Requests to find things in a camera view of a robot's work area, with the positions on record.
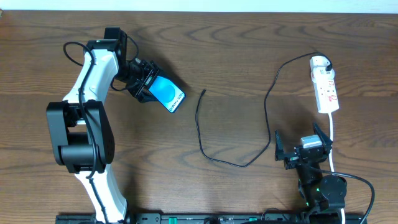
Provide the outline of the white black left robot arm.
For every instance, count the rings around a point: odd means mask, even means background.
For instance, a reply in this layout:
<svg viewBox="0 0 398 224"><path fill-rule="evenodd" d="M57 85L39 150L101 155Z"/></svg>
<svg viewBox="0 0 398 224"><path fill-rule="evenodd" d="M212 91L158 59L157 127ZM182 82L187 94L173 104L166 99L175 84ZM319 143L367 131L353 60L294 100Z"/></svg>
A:
<svg viewBox="0 0 398 224"><path fill-rule="evenodd" d="M95 208L92 215L57 215L56 223L136 222L111 166L115 142L104 109L115 80L141 103L156 100L144 89L153 66L137 57L126 58L130 39L120 28L107 27L102 39L82 45L85 61L75 85L62 101L47 106L55 161L83 184Z"/></svg>

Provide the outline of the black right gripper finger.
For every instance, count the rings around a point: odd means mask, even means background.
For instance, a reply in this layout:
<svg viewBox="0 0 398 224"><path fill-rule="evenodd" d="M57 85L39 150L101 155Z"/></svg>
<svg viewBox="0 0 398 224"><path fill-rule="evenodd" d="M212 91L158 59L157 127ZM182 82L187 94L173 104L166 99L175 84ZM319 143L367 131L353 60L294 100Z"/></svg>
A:
<svg viewBox="0 0 398 224"><path fill-rule="evenodd" d="M313 131L320 138L323 146L332 146L333 141L321 130L317 123L313 123Z"/></svg>
<svg viewBox="0 0 398 224"><path fill-rule="evenodd" d="M284 160L284 147L278 130L275 130L275 161Z"/></svg>

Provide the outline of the blue Galaxy smartphone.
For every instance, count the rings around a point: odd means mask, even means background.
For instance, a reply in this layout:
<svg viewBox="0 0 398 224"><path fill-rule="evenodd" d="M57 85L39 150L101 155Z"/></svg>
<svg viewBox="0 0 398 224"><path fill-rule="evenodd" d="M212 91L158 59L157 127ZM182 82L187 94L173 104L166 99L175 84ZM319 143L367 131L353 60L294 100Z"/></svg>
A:
<svg viewBox="0 0 398 224"><path fill-rule="evenodd" d="M161 76L154 80L149 91L169 113L176 112L186 97L186 94L177 85Z"/></svg>

